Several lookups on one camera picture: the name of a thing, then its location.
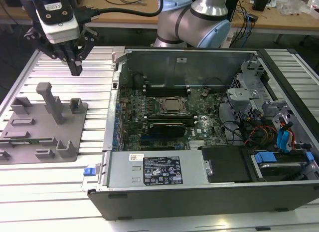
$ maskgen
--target blue cable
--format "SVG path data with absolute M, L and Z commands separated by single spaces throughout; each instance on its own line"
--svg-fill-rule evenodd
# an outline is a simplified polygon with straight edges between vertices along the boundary
M 249 20 L 249 16 L 248 16 L 248 14 L 247 14 L 246 12 L 245 12 L 245 14 L 246 14 L 246 17 L 247 17 L 248 30 L 247 30 L 247 32 L 246 32 L 246 37 L 245 37 L 243 43 L 241 44 L 240 48 L 242 48 L 242 47 L 245 45 L 245 43 L 246 43 L 246 41 L 247 41 L 247 39 L 248 39 L 248 32 L 249 32 L 249 30 L 250 30 L 250 20 Z

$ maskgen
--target black wire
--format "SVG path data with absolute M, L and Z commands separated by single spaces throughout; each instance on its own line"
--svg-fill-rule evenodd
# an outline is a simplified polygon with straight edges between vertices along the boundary
M 6 87 L 2 86 L 1 84 L 0 84 L 0 88 L 2 88 L 3 90 L 6 90 L 6 91 L 10 90 L 10 88 L 6 88 Z
M 17 24 L 20 28 L 22 28 L 22 26 L 21 26 L 19 23 L 17 23 L 17 21 L 16 21 L 16 20 L 9 14 L 9 12 L 5 9 L 5 7 L 4 7 L 4 5 L 2 4 L 1 0 L 0 0 L 0 5 L 1 5 L 1 7 L 3 8 L 4 12 L 8 15 L 8 17 L 10 17 L 10 19 L 11 19 L 12 21 L 14 21 L 15 24 Z
M 112 1 L 109 1 L 109 0 L 105 0 L 105 1 L 110 3 L 110 4 L 113 4 L 113 5 L 130 5 L 130 4 L 134 4 L 134 3 L 137 3 L 137 2 L 140 2 L 140 1 L 143 1 L 143 0 L 124 2 L 124 3 L 117 3 L 117 2 L 112 2 Z
M 164 4 L 163 0 L 159 0 L 159 9 L 151 13 L 124 9 L 124 8 L 103 8 L 103 9 L 96 9 L 96 12 L 98 12 L 98 14 L 109 13 L 109 12 L 121 12 L 121 13 L 128 13 L 128 14 L 133 14 L 138 16 L 152 17 L 152 16 L 157 16 L 158 14 L 160 14 L 160 12 L 163 9 L 163 4 Z
M 238 2 L 239 2 L 239 5 L 237 5 L 237 6 L 240 7 L 240 9 L 242 10 L 243 24 L 242 24 L 242 26 L 241 26 L 239 32 L 236 34 L 234 40 L 230 43 L 230 46 L 231 46 L 232 44 L 236 44 L 236 42 L 237 42 L 238 40 L 242 39 L 242 37 L 244 36 L 244 34 L 245 34 L 245 32 L 246 32 L 247 26 L 248 26 L 248 24 L 247 24 L 248 22 L 247 22 L 247 20 L 246 20 L 246 13 L 247 13 L 247 11 L 246 11 L 246 9 L 241 5 L 240 1 L 238 1 Z M 244 27 L 245 27 L 244 32 L 242 33 L 241 37 L 238 38 L 238 36 L 240 35 L 240 33 L 241 33 L 241 31 L 243 30 Z
M 210 80 L 210 79 L 216 79 L 217 81 L 219 81 L 219 82 L 221 83 L 222 86 L 227 87 L 227 86 L 225 85 L 225 83 L 224 83 L 219 77 L 216 77 L 216 76 L 211 76 L 211 77 L 205 79 L 204 82 L 203 82 L 203 86 L 204 86 L 204 87 L 206 86 L 207 81 Z

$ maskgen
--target blue latch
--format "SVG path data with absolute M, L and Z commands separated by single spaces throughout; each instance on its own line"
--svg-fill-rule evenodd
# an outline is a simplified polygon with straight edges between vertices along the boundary
M 288 131 L 280 129 L 277 135 L 277 146 L 279 149 L 283 150 L 285 153 L 288 153 L 287 143 L 289 141 L 290 134 Z
M 268 152 L 268 151 L 258 152 L 255 155 L 255 160 L 257 163 L 277 162 L 274 152 Z
M 84 176 L 95 176 L 96 174 L 96 168 L 84 168 L 83 175 Z
M 310 151 L 306 152 L 306 156 L 308 158 L 308 160 L 311 162 L 313 160 L 315 160 L 314 156 L 312 155 L 312 153 Z

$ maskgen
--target wooden desk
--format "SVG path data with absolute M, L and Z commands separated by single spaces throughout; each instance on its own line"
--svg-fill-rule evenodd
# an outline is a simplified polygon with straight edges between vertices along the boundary
M 122 7 L 145 12 L 153 12 L 157 9 L 157 0 L 146 0 L 147 6 L 140 5 L 112 5 L 105 0 L 83 0 L 83 5 L 93 5 L 95 8 Z M 253 11 L 252 5 L 242 2 L 242 6 L 249 13 L 257 15 L 254 32 L 282 33 L 282 34 L 319 34 L 319 20 L 312 16 L 301 13 L 299 15 L 281 16 L 276 8 L 265 9 L 263 12 Z M 7 8 L 7 11 L 21 24 L 30 24 L 27 14 L 20 8 Z M 156 28 L 157 17 L 142 17 L 123 13 L 106 13 L 100 15 L 97 20 L 89 23 L 89 26 L 101 27 L 134 27 L 134 28 Z M 2 8 L 0 8 L 0 23 L 13 23 Z M 234 15 L 231 22 L 234 28 L 240 28 L 242 18 L 239 13 Z

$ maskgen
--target power supply label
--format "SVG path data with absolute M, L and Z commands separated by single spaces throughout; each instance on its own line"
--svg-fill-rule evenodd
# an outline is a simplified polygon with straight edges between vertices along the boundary
M 143 170 L 146 186 L 183 184 L 179 156 L 144 157 Z

